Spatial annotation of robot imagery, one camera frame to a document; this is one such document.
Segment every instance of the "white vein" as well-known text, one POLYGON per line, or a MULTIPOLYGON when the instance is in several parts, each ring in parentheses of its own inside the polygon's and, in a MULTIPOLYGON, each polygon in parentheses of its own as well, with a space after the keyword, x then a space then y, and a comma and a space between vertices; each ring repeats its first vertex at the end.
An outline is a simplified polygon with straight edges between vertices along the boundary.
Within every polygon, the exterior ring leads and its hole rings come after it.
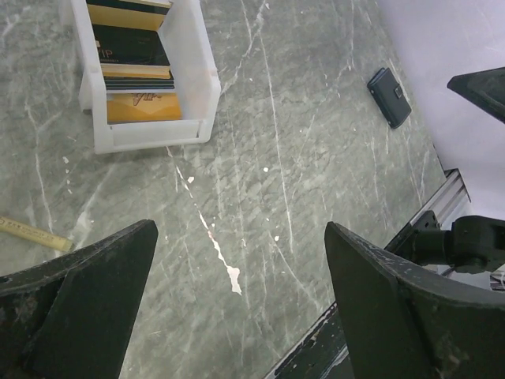
POLYGON ((49 228, 49 231, 52 233, 53 232, 53 216, 51 215, 51 209, 49 208, 49 203, 48 203, 47 197, 46 197, 46 188, 44 186, 44 181, 42 178, 42 174, 40 172, 39 133, 40 133, 40 130, 45 130, 50 124, 52 124, 56 119, 58 119, 62 115, 62 112, 59 111, 57 114, 53 114, 41 126, 37 126, 37 122, 35 121, 35 119, 33 118, 33 115, 32 115, 32 107, 30 105, 28 105, 28 99, 26 99, 24 102, 24 110, 28 114, 28 119, 32 123, 33 129, 35 130, 35 144, 36 144, 35 168, 37 171, 37 177, 39 178, 40 192, 42 195, 42 202, 43 202, 44 208, 46 210, 47 227, 49 228))
POLYGON ((5 46, 5 38, 7 37, 7 35, 12 32, 12 30, 17 24, 19 24, 23 13, 29 11, 30 8, 31 8, 30 6, 23 7, 23 9, 21 10, 21 15, 20 14, 12 15, 13 20, 11 20, 9 16, 6 17, 6 26, 4 27, 4 29, 2 30, 2 34, 0 35, 0 40, 2 41, 3 46, 5 46))
POLYGON ((28 219, 30 220, 30 225, 33 227, 37 227, 37 220, 35 218, 35 210, 33 208, 33 199, 32 199, 32 194, 30 191, 28 191, 28 199, 30 200, 30 205, 24 210, 26 212, 26 215, 28 216, 28 219))
POLYGON ((249 20, 247 19, 247 13, 245 12, 245 5, 244 5, 243 0, 241 0, 241 3, 242 3, 242 12, 243 12, 244 18, 245 18, 245 26, 247 28, 247 33, 248 33, 248 37, 249 37, 249 45, 247 46, 245 53, 241 56, 240 62, 238 63, 237 67, 235 67, 234 75, 231 77, 231 79, 229 81, 227 81, 223 85, 223 90, 221 91, 221 95, 226 93, 232 85, 237 83, 238 72, 242 68, 242 63, 244 62, 244 59, 247 58, 249 56, 249 54, 251 54, 254 40, 261 33, 261 29, 263 28, 263 14, 262 14, 262 12, 263 12, 263 9, 265 8, 265 1, 263 1, 260 8, 258 9, 258 14, 256 15, 256 19, 254 20, 254 23, 252 26, 249 23, 249 20), (254 28, 256 26, 258 27, 258 29, 253 34, 252 28, 254 28))
POLYGON ((271 235, 270 232, 268 232, 268 235, 270 236, 270 240, 271 240, 271 246, 274 247, 275 250, 277 250, 277 253, 279 253, 280 257, 282 258, 282 261, 284 262, 284 264, 286 265, 287 267, 287 271, 291 274, 291 276, 293 277, 294 281, 296 282, 296 284, 298 285, 298 287, 307 295, 307 297, 312 300, 314 302, 314 304, 316 304, 317 308, 319 309, 320 308, 320 304, 318 303, 317 300, 314 299, 314 297, 310 294, 309 291, 307 291, 307 288, 305 288, 305 286, 303 285, 303 283, 298 279, 298 277, 294 274, 294 271, 293 269, 291 268, 290 264, 287 262, 287 259, 286 257, 284 257, 284 254, 282 253, 282 250, 279 248, 279 246, 277 245, 277 243, 275 242, 275 239, 274 237, 271 235))
POLYGON ((174 170, 174 181, 175 181, 175 192, 179 193, 179 179, 177 177, 177 172, 174 170))
POLYGON ((356 179, 356 177, 354 176, 354 173, 352 172, 352 170, 351 170, 351 169, 349 169, 349 168, 348 168, 348 170, 349 170, 349 172, 350 172, 351 176, 353 177, 354 182, 356 183, 357 190, 360 192, 361 198, 362 198, 362 199, 363 199, 363 201, 365 202, 366 207, 367 207, 368 209, 370 209, 370 204, 369 204, 369 203, 367 202, 367 200, 366 200, 366 196, 365 196, 365 194, 363 193, 363 190, 361 189, 360 183, 357 181, 357 179, 356 179))
MULTIPOLYGON (((337 9, 335 8, 335 4, 333 2, 330 2, 331 3, 331 6, 333 7, 333 11, 335 13, 335 19, 337 20, 337 22, 341 22, 341 20, 339 20, 340 15, 339 15, 339 12, 337 12, 337 9)), ((351 36, 350 36, 350 57, 351 57, 351 66, 352 67, 355 67, 354 65, 354 0, 351 0, 351 28, 350 28, 350 31, 351 31, 351 36)))
POLYGON ((323 195, 323 192, 321 191, 321 199, 323 199, 323 206, 324 206, 324 211, 325 212, 328 212, 327 208, 326 208, 326 201, 324 200, 324 195, 323 195))
POLYGON ((151 202, 151 199, 149 197, 149 181, 146 175, 146 171, 144 171, 144 193, 145 193, 145 205, 146 209, 148 210, 148 218, 151 219, 151 205, 149 204, 151 202))
POLYGON ((370 141, 370 148, 372 150, 372 155, 373 155, 373 165, 375 167, 375 170, 373 172, 373 185, 375 186, 376 189, 376 196, 377 200, 379 200, 379 189, 377 188, 377 158, 376 158, 376 140, 374 136, 372 136, 372 140, 370 141))
POLYGON ((215 191, 218 194, 218 214, 219 218, 223 218, 223 213, 224 213, 224 207, 223 207, 223 199, 221 199, 221 179, 219 178, 219 172, 218 172, 218 167, 217 167, 217 162, 218 160, 220 161, 221 158, 217 156, 214 160, 214 163, 212 166, 214 167, 214 173, 215 173, 215 191))
POLYGON ((86 241, 86 238, 89 236, 91 230, 92 230, 92 222, 89 218, 89 211, 91 209, 91 206, 95 203, 96 196, 100 192, 100 190, 103 187, 103 184, 107 181, 107 179, 110 177, 114 169, 116 168, 117 163, 112 164, 109 167, 109 170, 101 180, 101 182, 96 186, 95 191, 93 194, 88 198, 88 201, 84 204, 84 207, 82 208, 82 212, 80 215, 77 217, 77 221, 75 226, 73 227, 72 231, 70 232, 69 239, 70 241, 73 241, 74 235, 76 232, 80 233, 80 240, 79 242, 76 243, 76 250, 80 249, 84 242, 86 241))
MULTIPOLYGON (((169 157, 174 158, 168 147, 166 147, 166 152, 168 153, 169 157)), ((175 164, 175 168, 177 170, 179 178, 181 179, 181 183, 182 183, 184 189, 186 191, 188 191, 189 197, 191 197, 191 199, 194 200, 193 194, 191 193, 191 190, 189 189, 188 185, 186 184, 186 180, 184 179, 184 176, 182 175, 181 170, 179 169, 179 166, 177 164, 175 164)), ((221 252, 221 246, 215 240, 214 235, 212 234, 210 228, 208 227, 207 222, 205 221, 204 215, 202 215, 202 212, 200 211, 200 209, 198 208, 198 205, 196 203, 193 203, 193 205, 194 205, 196 211, 198 212, 198 216, 200 218, 202 225, 204 226, 205 230, 207 231, 208 238, 211 240, 215 251, 218 252, 218 259, 224 264, 224 267, 226 268, 226 271, 228 272, 228 276, 230 277, 230 283, 231 283, 231 291, 242 296, 242 289, 240 288, 240 284, 238 283, 238 276, 240 275, 240 269, 236 268, 236 267, 232 267, 226 263, 223 253, 221 252)))
POLYGON ((368 23, 372 24, 372 20, 370 19, 370 15, 368 14, 368 12, 365 12, 365 14, 366 14, 366 18, 368 20, 368 23))
MULTIPOLYGON (((257 148, 257 145, 258 145, 258 140, 256 138, 256 132, 255 132, 255 126, 254 124, 251 122, 251 130, 252 130, 252 140, 254 142, 254 160, 256 161, 256 170, 259 171, 260 170, 260 161, 258 160, 258 148, 257 148)), ((261 186, 260 186, 260 202, 263 203, 263 190, 261 189, 261 186)))
POLYGON ((284 179, 284 169, 282 168, 281 152, 280 152, 280 147, 279 147, 279 128, 278 128, 278 125, 277 125, 277 113, 275 111, 274 92, 273 92, 272 86, 271 86, 271 75, 270 75, 270 68, 268 66, 267 52, 265 51, 265 45, 263 43, 263 37, 261 36, 261 33, 260 33, 260 45, 261 45, 261 50, 263 51, 263 57, 264 57, 264 62, 265 62, 265 69, 267 71, 268 90, 270 92, 271 110, 272 110, 272 115, 273 115, 273 119, 274 119, 274 127, 275 127, 275 147, 276 147, 276 150, 277 150, 277 159, 279 161, 279 169, 281 171, 282 195, 284 196, 284 204, 286 205, 287 223, 288 223, 288 227, 290 229, 290 250, 291 250, 291 253, 294 254, 294 249, 293 249, 293 227, 291 225, 290 206, 289 206, 288 201, 287 201, 286 180, 284 179))
POLYGON ((301 144, 300 152, 298 153, 298 157, 295 162, 297 165, 300 163, 301 153, 303 152, 303 148, 305 147, 305 144, 307 143, 307 140, 309 139, 309 133, 310 133, 310 130, 312 129, 312 125, 314 125, 314 119, 316 118, 316 114, 317 114, 317 111, 316 111, 316 113, 314 113, 312 115, 312 119, 310 120, 309 129, 307 130, 307 133, 305 134, 305 139, 303 141, 303 144, 301 144))
POLYGON ((166 269, 165 269, 165 265, 163 264, 163 260, 161 260, 159 262, 159 267, 161 267, 161 271, 163 271, 163 275, 165 276, 165 279, 168 280, 168 275, 166 274, 166 269))
POLYGON ((191 265, 191 260, 189 258, 189 249, 188 249, 188 245, 186 244, 186 240, 185 239, 184 239, 184 241, 182 241, 182 244, 184 246, 184 250, 185 250, 186 256, 188 258, 189 274, 191 275, 191 279, 193 279, 193 282, 194 282, 196 280, 196 278, 195 278, 195 274, 193 272, 193 267, 191 265))
POLYGON ((240 352, 240 363, 244 367, 244 342, 245 342, 245 320, 242 322, 242 338, 240 340, 241 352, 240 352))
MULTIPOLYGON (((408 120, 409 126, 412 128, 412 122, 410 119, 408 120)), ((405 137, 405 132, 403 132, 404 129, 402 129, 402 136, 403 140, 406 143, 406 150, 407 150, 407 162, 409 162, 409 167, 410 167, 410 181, 412 182, 412 186, 416 190, 417 194, 417 199, 419 200, 419 204, 422 206, 423 205, 423 199, 421 196, 421 191, 419 190, 419 187, 417 186, 417 180, 416 176, 414 174, 414 169, 413 169, 413 164, 412 160, 410 158, 410 135, 408 137, 405 137)))
POLYGON ((386 129, 386 155, 389 155, 389 128, 386 129))
POLYGON ((265 259, 265 252, 263 249, 261 249, 261 255, 263 257, 263 291, 265 293, 263 297, 263 309, 261 310, 262 314, 264 315, 264 319, 267 320, 265 313, 266 305, 267 305, 267 296, 268 296, 268 291, 267 291, 267 260, 265 259))
POLYGON ((429 150, 426 150, 425 157, 423 158, 423 168, 421 170, 421 196, 425 196, 425 171, 426 171, 426 163, 429 158, 429 150))

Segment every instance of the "marble surface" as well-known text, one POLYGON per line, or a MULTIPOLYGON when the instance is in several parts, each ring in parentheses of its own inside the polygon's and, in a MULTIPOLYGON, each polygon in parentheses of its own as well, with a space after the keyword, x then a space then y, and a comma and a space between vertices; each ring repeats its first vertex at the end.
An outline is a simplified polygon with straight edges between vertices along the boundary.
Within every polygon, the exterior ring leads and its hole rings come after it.
MULTIPOLYGON (((259 378, 334 295, 324 227, 384 246, 443 183, 413 99, 389 130, 365 83, 406 83, 371 0, 202 2, 223 95, 208 144, 96 156, 70 30, 0 4, 2 214, 85 246, 159 241, 122 377, 259 378)), ((0 274, 57 257, 0 235, 0 274)))

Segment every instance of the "white plastic bin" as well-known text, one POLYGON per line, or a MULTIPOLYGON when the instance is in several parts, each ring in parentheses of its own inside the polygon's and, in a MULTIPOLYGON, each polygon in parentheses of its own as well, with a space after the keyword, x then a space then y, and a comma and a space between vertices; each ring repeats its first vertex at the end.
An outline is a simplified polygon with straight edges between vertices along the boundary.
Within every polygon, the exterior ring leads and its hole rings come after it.
POLYGON ((107 124, 107 94, 86 0, 60 0, 63 24, 73 25, 83 67, 80 108, 92 110, 95 152, 122 152, 211 138, 221 84, 198 0, 175 0, 158 30, 170 59, 182 120, 107 124))

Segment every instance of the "white paint splatter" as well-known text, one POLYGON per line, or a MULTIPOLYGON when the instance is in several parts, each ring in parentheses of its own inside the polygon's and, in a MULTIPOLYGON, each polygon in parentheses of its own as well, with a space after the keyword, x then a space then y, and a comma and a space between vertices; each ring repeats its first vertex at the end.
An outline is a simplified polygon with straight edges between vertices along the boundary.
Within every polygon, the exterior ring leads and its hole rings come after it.
POLYGON ((200 210, 197 209, 197 211, 198 216, 200 217, 200 221, 204 225, 205 229, 207 229, 207 235, 209 239, 212 241, 215 251, 218 252, 218 259, 224 264, 224 267, 226 267, 226 271, 228 272, 228 276, 230 277, 231 291, 242 296, 242 289, 240 288, 240 284, 238 283, 238 276, 240 275, 240 269, 236 267, 231 267, 226 263, 223 254, 221 253, 221 246, 219 246, 218 242, 214 239, 214 235, 212 235, 212 232, 209 230, 208 225, 205 222, 205 219, 202 216, 200 210))
MULTIPOLYGON (((170 152, 170 149, 168 147, 166 147, 166 152, 168 153, 169 157, 173 158, 172 153, 170 152)), ((189 197, 193 199, 193 194, 191 193, 189 187, 186 185, 186 180, 184 179, 184 176, 182 176, 181 170, 179 170, 177 164, 175 165, 175 169, 177 170, 179 178, 181 178, 182 185, 184 186, 185 190, 188 191, 189 197)), ((228 276, 230 277, 231 291, 242 296, 242 289, 240 288, 240 284, 238 283, 238 276, 240 275, 240 269, 231 267, 226 263, 224 256, 221 253, 221 246, 219 246, 218 242, 215 240, 214 235, 212 234, 211 230, 207 225, 207 222, 204 219, 204 216, 202 215, 202 212, 200 212, 200 209, 198 208, 198 205, 196 203, 193 203, 193 205, 195 206, 196 211, 198 212, 198 216, 200 217, 202 225, 204 225, 204 228, 207 230, 207 236, 211 240, 215 251, 218 252, 218 259, 224 264, 224 267, 226 267, 226 271, 228 272, 228 276)))

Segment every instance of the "white wall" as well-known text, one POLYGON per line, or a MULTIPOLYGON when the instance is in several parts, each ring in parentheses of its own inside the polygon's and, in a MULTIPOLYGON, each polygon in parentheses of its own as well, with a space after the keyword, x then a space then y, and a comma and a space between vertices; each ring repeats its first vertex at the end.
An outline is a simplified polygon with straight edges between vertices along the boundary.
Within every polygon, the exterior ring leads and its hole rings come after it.
POLYGON ((377 0, 444 169, 477 214, 505 220, 505 124, 447 89, 505 66, 505 0, 377 0))

